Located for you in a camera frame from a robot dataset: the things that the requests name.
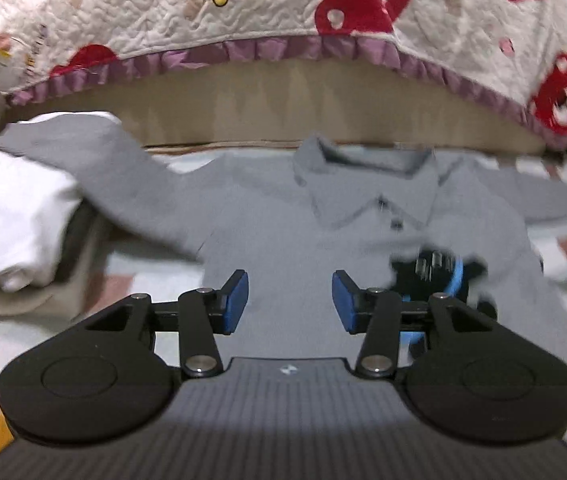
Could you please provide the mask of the grey polo sweater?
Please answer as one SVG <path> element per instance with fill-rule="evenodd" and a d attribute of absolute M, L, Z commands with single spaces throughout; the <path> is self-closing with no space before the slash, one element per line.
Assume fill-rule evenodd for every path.
<path fill-rule="evenodd" d="M 466 154 L 350 150 L 320 136 L 290 155 L 222 155 L 178 174 L 89 114 L 10 125 L 0 148 L 67 172 L 116 226 L 200 261 L 206 284 L 248 273 L 225 359 L 355 359 L 333 273 L 390 289 L 393 258 L 434 246 L 482 260 L 469 304 L 489 302 L 500 324 L 567 363 L 567 311 L 529 239 L 531 226 L 567 219 L 567 184 Z"/>

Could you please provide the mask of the beige mattress side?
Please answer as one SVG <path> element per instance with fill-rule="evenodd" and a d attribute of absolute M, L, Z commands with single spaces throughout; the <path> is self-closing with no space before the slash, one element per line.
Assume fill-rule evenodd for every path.
<path fill-rule="evenodd" d="M 105 110 L 146 146 L 344 143 L 539 154 L 545 143 L 489 108 L 365 61 L 228 63 L 107 84 L 13 107 L 7 122 Z"/>

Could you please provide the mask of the white quilt with red hearts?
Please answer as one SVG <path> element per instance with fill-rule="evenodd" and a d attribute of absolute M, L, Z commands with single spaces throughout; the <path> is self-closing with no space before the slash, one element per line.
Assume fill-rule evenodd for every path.
<path fill-rule="evenodd" d="M 440 84 L 567 146 L 567 0 L 0 0 L 25 105 L 227 62 L 350 58 Z"/>

